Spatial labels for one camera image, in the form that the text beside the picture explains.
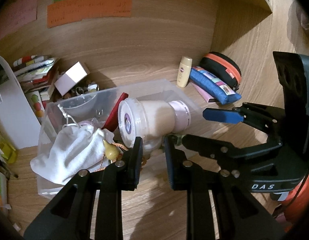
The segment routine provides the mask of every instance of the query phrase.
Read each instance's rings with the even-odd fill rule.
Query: metal screw
[[[116,161],[116,162],[115,162],[115,165],[116,165],[117,167],[122,167],[122,166],[124,166],[124,164],[125,164],[124,161]]]
[[[228,148],[225,146],[221,147],[221,152],[226,153],[228,151]]]
[[[184,161],[182,164],[185,167],[191,167],[192,166],[192,162],[191,161]]]
[[[84,176],[86,176],[88,174],[88,171],[87,170],[80,170],[79,172],[78,172],[78,175],[80,176],[80,177],[84,177]]]
[[[227,171],[227,170],[221,170],[220,171],[220,174],[223,176],[223,177],[228,177],[230,175],[230,172]]]
[[[239,176],[240,176],[240,172],[239,172],[238,170],[233,170],[233,171],[231,172],[231,174],[232,174],[235,178],[239,178]]]

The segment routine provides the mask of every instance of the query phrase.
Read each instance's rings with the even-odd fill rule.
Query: white box
[[[64,96],[70,89],[72,89],[80,80],[89,74],[89,70],[85,64],[77,62],[69,70],[67,70],[55,82],[55,87],[59,93]]]

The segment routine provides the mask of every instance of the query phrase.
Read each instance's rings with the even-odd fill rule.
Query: white cloth bag
[[[49,181],[66,185],[81,169],[95,171],[105,154],[103,140],[113,143],[114,134],[93,125],[67,124],[58,133],[49,153],[30,161],[32,170]]]

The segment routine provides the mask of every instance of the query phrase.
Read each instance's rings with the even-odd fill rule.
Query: sticker on lid
[[[131,134],[132,125],[131,125],[131,119],[130,119],[130,116],[128,115],[128,113],[125,113],[124,122],[125,122],[126,132],[128,134]]]
[[[180,100],[171,101],[169,105],[175,110],[175,126],[173,133],[185,130],[191,124],[191,114],[188,106]]]

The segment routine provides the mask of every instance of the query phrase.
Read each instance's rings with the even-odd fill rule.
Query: clear plastic container
[[[196,126],[200,122],[203,122],[201,108],[187,97],[181,89],[165,79],[120,86],[62,100],[56,103],[49,103],[46,107],[45,116],[43,117],[41,125],[38,154],[50,152],[58,132],[66,123],[66,119],[62,116],[62,113],[57,106],[58,104],[61,104],[66,112],[72,115],[77,122],[92,119],[94,117],[99,121],[106,121],[112,108],[123,92],[128,93],[129,97],[136,98],[139,101],[183,101],[190,110],[191,125],[184,130],[182,134],[188,133],[196,135]],[[118,129],[115,131],[115,139],[120,139]],[[194,154],[194,152],[190,151],[185,152],[187,157]],[[162,153],[156,156],[151,156],[147,161],[147,164],[143,166],[140,181],[151,178],[165,170],[165,154]],[[52,199],[63,186],[54,184],[41,176],[37,176],[37,187],[39,195]]]

